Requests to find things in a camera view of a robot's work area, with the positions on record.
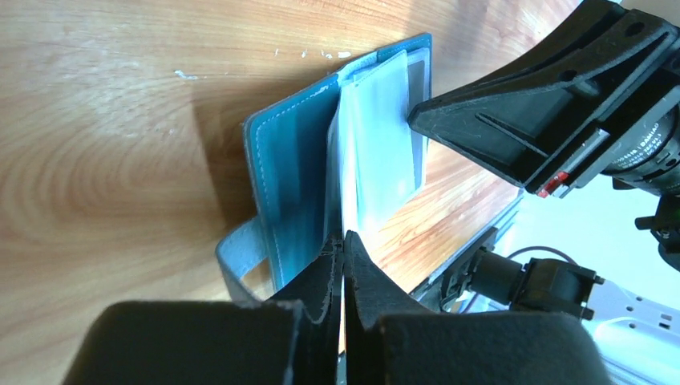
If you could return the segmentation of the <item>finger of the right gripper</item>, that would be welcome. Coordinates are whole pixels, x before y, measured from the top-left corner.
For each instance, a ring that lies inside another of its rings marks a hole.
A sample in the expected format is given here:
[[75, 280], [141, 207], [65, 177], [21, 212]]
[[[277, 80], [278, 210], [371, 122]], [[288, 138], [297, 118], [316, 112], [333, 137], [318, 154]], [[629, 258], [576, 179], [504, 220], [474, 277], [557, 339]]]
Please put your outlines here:
[[515, 186], [540, 184], [649, 79], [679, 81], [679, 12], [627, 9], [637, 22], [637, 78], [627, 85], [475, 85], [419, 104], [409, 124]]
[[638, 77], [638, 17], [614, 2], [581, 3], [552, 33], [475, 85], [627, 85]]

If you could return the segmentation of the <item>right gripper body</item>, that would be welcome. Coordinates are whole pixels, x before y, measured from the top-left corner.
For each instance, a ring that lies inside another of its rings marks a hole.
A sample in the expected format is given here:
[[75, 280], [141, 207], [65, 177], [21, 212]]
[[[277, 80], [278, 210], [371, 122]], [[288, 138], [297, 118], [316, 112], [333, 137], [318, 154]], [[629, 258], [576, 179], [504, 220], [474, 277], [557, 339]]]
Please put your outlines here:
[[540, 197], [565, 197], [597, 175], [623, 189], [657, 197], [679, 195], [679, 81], [649, 79], [578, 146], [548, 179], [524, 189]]

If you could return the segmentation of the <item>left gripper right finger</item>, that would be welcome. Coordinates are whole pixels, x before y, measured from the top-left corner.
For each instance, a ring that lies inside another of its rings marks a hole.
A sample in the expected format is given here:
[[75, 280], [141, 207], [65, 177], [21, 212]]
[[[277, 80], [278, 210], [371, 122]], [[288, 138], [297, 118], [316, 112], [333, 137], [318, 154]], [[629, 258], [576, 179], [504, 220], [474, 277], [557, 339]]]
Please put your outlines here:
[[607, 384], [596, 344], [572, 316], [437, 313], [344, 239], [350, 384]]

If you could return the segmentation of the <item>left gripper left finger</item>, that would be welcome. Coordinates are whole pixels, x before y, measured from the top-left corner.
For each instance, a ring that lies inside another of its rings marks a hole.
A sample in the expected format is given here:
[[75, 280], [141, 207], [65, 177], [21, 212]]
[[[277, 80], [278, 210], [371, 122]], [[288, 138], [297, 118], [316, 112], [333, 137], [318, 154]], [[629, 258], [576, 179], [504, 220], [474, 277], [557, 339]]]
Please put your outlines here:
[[264, 301], [119, 302], [91, 325], [66, 384], [333, 384], [342, 241]]

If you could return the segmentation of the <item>teal leather card holder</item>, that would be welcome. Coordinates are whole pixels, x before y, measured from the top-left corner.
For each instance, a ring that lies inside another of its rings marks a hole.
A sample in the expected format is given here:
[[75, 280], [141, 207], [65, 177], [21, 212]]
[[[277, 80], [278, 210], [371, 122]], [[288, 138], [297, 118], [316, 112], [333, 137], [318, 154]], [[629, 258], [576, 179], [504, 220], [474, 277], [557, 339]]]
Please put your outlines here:
[[273, 288], [280, 290], [317, 258], [328, 232], [339, 223], [339, 205], [327, 193], [333, 163], [329, 128], [341, 87], [401, 52], [409, 58], [411, 103], [421, 103], [431, 96], [429, 33], [350, 59], [246, 118], [244, 147], [257, 214], [216, 248], [232, 300], [255, 298], [242, 279], [263, 261], [269, 262]]

